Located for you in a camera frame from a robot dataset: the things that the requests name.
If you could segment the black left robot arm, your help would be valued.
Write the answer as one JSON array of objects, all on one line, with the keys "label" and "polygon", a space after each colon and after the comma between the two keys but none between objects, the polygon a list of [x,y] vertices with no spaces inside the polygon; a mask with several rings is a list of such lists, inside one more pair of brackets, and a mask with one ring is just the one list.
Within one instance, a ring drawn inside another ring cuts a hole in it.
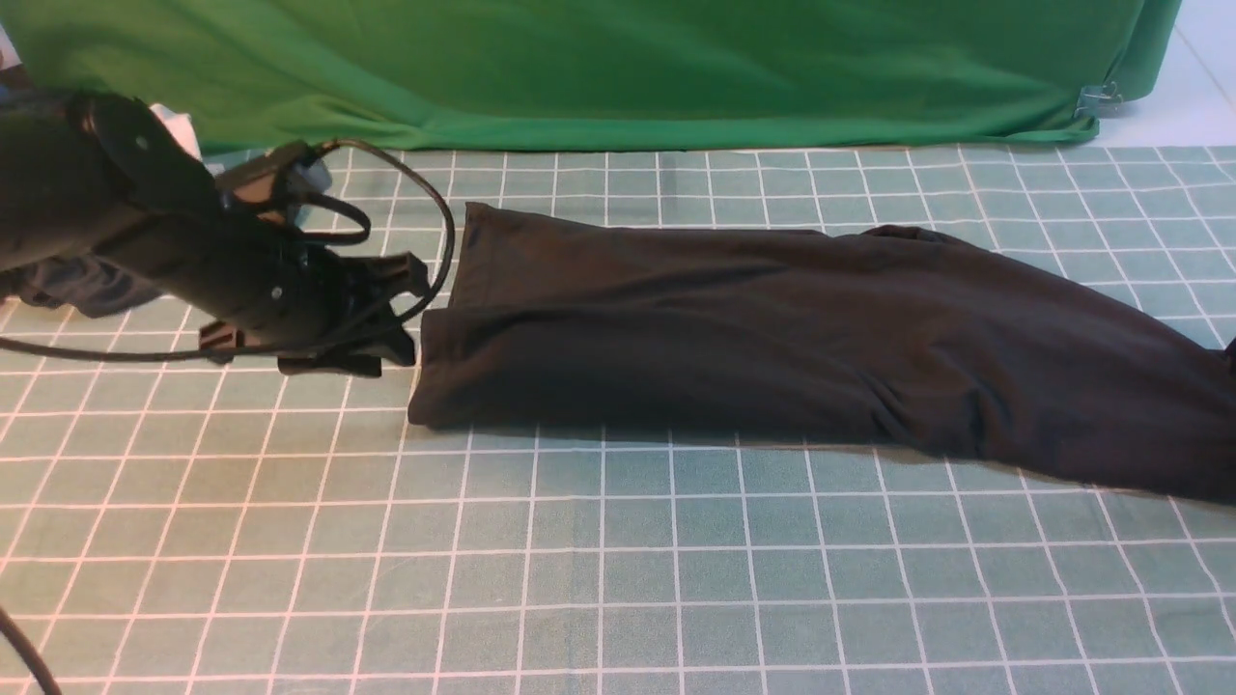
[{"label": "black left robot arm", "polygon": [[[375,155],[420,185],[444,221],[436,272],[412,254],[344,257],[372,223],[328,194],[325,158]],[[2,349],[87,362],[229,364],[376,378],[417,359],[405,324],[436,299],[452,211],[394,155],[353,139],[274,147],[221,173],[180,146],[146,101],[26,92],[2,98],[2,273],[96,265],[115,289],[176,296],[211,317],[198,348],[93,351],[4,339]]]}]

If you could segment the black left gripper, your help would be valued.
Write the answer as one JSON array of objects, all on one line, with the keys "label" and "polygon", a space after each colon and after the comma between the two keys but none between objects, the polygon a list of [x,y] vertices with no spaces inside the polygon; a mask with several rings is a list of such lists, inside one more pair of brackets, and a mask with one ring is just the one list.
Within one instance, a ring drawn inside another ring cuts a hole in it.
[{"label": "black left gripper", "polygon": [[426,263],[337,255],[367,240],[363,211],[305,193],[293,198],[308,204],[303,225],[268,220],[219,190],[137,98],[79,94],[70,113],[111,185],[90,254],[213,317],[198,331],[205,360],[277,352],[283,375],[357,377],[415,364],[415,340],[391,303],[403,293],[429,302]]}]

